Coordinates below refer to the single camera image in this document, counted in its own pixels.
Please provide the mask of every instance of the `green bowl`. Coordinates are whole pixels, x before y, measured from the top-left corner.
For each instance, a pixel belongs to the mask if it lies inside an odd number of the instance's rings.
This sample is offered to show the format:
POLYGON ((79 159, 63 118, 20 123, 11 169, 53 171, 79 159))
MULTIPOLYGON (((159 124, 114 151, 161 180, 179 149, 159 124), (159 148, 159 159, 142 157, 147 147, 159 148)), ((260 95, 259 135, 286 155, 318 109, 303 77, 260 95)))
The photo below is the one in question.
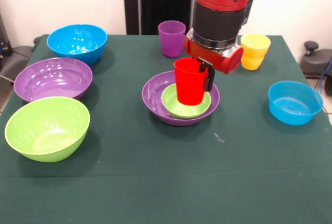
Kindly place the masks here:
POLYGON ((88 109, 68 97, 48 97, 18 109, 8 120, 5 138, 23 156, 58 162, 82 143, 90 123, 88 109))
POLYGON ((177 100, 176 84, 171 84, 162 93, 162 103, 172 116, 179 119, 194 119, 205 113, 211 105, 211 96, 205 93, 201 104, 187 106, 177 100))

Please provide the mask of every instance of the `green tablecloth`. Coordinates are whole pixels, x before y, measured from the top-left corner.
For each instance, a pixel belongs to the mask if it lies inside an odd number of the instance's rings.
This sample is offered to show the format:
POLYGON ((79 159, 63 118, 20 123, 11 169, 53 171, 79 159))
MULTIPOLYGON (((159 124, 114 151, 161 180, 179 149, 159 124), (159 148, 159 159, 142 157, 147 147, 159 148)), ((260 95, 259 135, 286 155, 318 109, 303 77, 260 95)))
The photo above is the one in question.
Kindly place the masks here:
MULTIPOLYGON (((302 127, 270 115, 273 83, 305 82, 283 38, 271 41, 258 71, 216 74, 221 101, 210 117, 173 127, 141 90, 174 60, 157 36, 110 36, 81 100, 88 134, 59 163, 6 144, 4 126, 24 105, 13 94, 0 117, 0 223, 332 223, 331 125, 322 112, 302 127)), ((30 64, 50 57, 43 36, 30 64)))

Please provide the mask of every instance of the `white wall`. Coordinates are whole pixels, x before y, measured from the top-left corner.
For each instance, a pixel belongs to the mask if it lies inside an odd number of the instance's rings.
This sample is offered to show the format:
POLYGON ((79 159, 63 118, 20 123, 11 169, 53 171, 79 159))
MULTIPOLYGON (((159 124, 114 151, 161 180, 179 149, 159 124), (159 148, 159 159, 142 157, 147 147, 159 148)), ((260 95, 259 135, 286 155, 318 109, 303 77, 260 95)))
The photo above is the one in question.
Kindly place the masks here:
MULTIPOLYGON (((123 0, 0 0, 13 46, 31 45, 34 37, 63 25, 87 22, 110 34, 125 34, 123 0)), ((283 35, 299 59, 306 40, 332 48, 332 0, 254 0, 240 34, 283 35)))
POLYGON ((72 23, 91 23, 110 34, 125 34, 123 0, 0 0, 12 46, 72 23))
POLYGON ((332 0, 254 0, 240 34, 251 32, 283 35, 297 60, 310 39, 332 49, 332 0))

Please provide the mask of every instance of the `black cylindrical joint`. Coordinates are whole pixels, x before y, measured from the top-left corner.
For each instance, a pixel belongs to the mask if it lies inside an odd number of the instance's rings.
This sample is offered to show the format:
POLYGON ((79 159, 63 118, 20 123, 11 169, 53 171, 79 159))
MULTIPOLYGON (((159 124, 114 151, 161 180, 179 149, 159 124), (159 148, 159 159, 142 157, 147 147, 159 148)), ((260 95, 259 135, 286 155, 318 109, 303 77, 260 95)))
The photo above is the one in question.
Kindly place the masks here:
POLYGON ((195 3, 193 29, 203 38, 215 41, 235 40, 242 27, 246 9, 216 11, 195 3))

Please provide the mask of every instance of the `blue bowl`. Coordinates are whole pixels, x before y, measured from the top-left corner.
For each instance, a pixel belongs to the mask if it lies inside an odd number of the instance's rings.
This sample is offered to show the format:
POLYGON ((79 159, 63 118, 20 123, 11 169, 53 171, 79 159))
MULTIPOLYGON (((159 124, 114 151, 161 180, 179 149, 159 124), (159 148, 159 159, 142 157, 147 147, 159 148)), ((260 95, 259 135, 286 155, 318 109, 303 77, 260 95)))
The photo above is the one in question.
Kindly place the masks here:
POLYGON ((94 25, 73 24, 60 28, 47 38, 47 46, 57 57, 74 58, 89 66, 97 62, 107 41, 107 33, 94 25))
POLYGON ((308 85, 296 81, 280 81, 269 89, 270 112, 283 123, 307 124, 322 107, 322 97, 308 85))

